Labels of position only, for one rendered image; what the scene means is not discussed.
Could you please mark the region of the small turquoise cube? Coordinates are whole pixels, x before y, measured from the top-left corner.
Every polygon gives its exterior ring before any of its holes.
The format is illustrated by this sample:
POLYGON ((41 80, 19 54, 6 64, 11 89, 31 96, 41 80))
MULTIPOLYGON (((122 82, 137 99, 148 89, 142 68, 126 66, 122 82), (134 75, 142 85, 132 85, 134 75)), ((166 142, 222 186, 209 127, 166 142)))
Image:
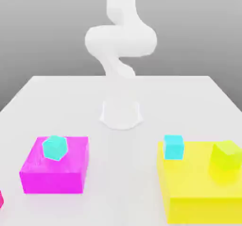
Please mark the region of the small turquoise cube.
POLYGON ((67 139, 56 135, 48 137, 42 147, 44 157, 54 161, 60 161, 68 152, 67 139))

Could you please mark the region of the large magenta box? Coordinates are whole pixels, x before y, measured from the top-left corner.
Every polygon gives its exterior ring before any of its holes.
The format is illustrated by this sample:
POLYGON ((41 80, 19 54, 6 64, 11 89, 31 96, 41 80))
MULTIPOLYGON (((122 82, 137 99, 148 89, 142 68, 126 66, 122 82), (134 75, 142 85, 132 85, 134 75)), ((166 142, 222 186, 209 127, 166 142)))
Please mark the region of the large magenta box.
POLYGON ((37 137, 21 170, 23 191, 26 194, 79 194, 83 193, 89 162, 88 137, 66 136, 67 154, 54 161, 44 157, 42 143, 37 137))

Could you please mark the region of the small cyan cube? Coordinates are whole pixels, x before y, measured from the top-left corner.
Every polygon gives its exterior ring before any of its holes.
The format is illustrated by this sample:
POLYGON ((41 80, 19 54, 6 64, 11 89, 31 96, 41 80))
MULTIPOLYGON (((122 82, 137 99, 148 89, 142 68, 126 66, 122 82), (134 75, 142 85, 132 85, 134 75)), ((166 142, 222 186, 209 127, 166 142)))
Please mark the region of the small cyan cube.
POLYGON ((165 160, 183 160, 185 145, 181 135, 165 135, 163 148, 165 160))

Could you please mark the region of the large yellow box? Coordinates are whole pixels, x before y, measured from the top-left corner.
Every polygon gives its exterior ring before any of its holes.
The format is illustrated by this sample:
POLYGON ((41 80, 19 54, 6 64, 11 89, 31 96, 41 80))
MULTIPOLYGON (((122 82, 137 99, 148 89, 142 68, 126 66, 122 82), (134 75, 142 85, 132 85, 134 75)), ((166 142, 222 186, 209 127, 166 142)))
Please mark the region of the large yellow box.
POLYGON ((168 224, 242 226, 242 161, 223 169, 212 152, 214 141, 185 142, 182 160, 166 160, 157 147, 157 171, 168 224))

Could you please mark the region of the small lime cube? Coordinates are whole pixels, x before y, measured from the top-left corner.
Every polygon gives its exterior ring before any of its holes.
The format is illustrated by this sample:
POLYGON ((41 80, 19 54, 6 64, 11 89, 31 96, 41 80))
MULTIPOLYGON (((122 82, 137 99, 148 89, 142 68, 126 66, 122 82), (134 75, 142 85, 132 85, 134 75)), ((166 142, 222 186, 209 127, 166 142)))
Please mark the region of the small lime cube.
POLYGON ((208 171, 218 184, 234 184, 242 180, 242 148, 232 140, 214 142, 208 171))

